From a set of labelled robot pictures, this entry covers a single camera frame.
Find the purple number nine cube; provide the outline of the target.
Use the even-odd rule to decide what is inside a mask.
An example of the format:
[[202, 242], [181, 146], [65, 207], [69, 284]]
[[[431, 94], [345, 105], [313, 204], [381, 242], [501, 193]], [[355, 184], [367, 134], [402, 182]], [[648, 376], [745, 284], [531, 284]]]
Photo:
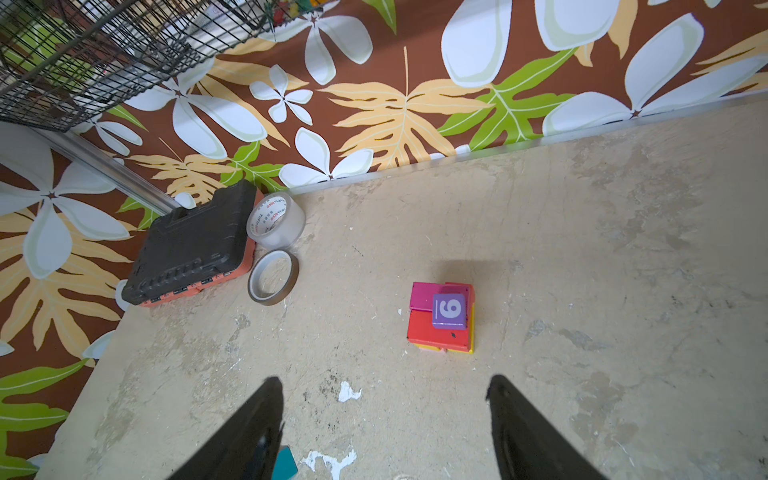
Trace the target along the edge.
[[467, 298], [461, 293], [438, 293], [433, 296], [432, 326], [440, 330], [466, 330]]

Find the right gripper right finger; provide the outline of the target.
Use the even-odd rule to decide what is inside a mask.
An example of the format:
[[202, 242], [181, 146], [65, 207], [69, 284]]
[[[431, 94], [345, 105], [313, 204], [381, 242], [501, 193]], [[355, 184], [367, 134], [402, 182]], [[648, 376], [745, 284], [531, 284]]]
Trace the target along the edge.
[[604, 475], [501, 374], [486, 394], [503, 479], [602, 479]]

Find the magenta block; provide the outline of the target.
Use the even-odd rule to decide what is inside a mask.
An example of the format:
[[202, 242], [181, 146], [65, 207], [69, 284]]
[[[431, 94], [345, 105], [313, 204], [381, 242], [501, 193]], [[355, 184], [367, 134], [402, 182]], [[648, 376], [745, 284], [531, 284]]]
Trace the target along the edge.
[[436, 294], [460, 293], [463, 294], [469, 305], [475, 301], [474, 287], [470, 284], [462, 283], [425, 283], [414, 282], [411, 289], [409, 308], [417, 311], [433, 310], [433, 297]]

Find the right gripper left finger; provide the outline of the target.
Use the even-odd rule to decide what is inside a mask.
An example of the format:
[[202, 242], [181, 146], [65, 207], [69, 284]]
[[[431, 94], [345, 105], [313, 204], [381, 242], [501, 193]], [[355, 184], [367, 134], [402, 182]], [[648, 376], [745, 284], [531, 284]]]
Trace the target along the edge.
[[185, 479], [270, 479], [282, 438], [283, 386], [267, 378], [171, 475]]

